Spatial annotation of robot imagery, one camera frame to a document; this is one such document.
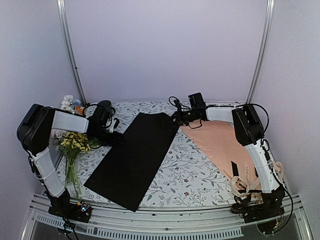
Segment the black wrapping paper sheet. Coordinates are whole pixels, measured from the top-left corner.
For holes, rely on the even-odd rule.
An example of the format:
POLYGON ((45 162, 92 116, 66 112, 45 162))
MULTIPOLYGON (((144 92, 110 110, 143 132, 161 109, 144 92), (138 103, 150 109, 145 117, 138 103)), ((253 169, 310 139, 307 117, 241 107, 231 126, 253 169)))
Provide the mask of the black wrapping paper sheet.
POLYGON ((179 129, 166 113, 139 113, 84 186, 135 212, 149 189, 179 129))

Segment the yellow small flower bunch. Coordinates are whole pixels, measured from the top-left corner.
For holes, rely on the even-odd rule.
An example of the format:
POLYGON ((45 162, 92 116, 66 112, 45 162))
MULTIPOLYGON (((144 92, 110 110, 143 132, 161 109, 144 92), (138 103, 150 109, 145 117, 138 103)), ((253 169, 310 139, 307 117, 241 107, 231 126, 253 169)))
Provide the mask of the yellow small flower bunch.
POLYGON ((86 133, 68 131, 59 144, 62 150, 72 150, 86 153, 91 150, 89 139, 86 133))

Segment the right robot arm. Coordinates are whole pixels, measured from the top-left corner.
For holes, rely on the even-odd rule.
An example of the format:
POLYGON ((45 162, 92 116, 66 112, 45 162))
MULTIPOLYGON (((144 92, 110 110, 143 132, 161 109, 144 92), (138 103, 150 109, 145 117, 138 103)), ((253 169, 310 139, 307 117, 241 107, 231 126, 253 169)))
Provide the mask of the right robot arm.
POLYGON ((253 105, 179 107, 171 118, 222 171, 236 194, 283 191, 253 105))

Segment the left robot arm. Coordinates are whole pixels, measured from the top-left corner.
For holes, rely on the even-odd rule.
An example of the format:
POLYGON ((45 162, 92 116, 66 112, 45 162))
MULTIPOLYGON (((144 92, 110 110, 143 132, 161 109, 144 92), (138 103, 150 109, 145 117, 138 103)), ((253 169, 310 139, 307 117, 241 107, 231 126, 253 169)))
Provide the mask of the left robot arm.
POLYGON ((51 197, 59 198, 66 191, 51 160, 49 145, 52 130, 87 134, 103 146, 124 144, 123 134, 114 130, 119 120, 113 119, 115 109, 111 102, 103 100, 93 107, 93 114, 86 117, 35 103, 17 129, 17 138, 28 154, 29 164, 51 197))

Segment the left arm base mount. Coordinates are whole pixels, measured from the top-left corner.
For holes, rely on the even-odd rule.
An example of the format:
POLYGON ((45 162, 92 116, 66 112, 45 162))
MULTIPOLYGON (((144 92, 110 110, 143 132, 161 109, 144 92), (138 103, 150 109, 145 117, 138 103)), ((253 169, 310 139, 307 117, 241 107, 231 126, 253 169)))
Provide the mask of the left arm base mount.
POLYGON ((78 204, 70 203, 69 201, 53 201, 48 213, 68 220, 88 223, 92 215, 92 210, 92 206, 85 202, 78 204))

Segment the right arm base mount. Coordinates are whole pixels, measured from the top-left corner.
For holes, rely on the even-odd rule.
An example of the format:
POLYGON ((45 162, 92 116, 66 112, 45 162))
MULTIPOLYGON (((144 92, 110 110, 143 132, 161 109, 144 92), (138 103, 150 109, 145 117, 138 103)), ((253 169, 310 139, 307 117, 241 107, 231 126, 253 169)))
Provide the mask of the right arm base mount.
POLYGON ((276 199, 275 203, 267 201, 267 204, 246 205, 242 207, 242 216, 245 223, 263 221, 256 225, 258 231, 267 236, 280 230, 280 224, 285 213, 282 201, 276 199))

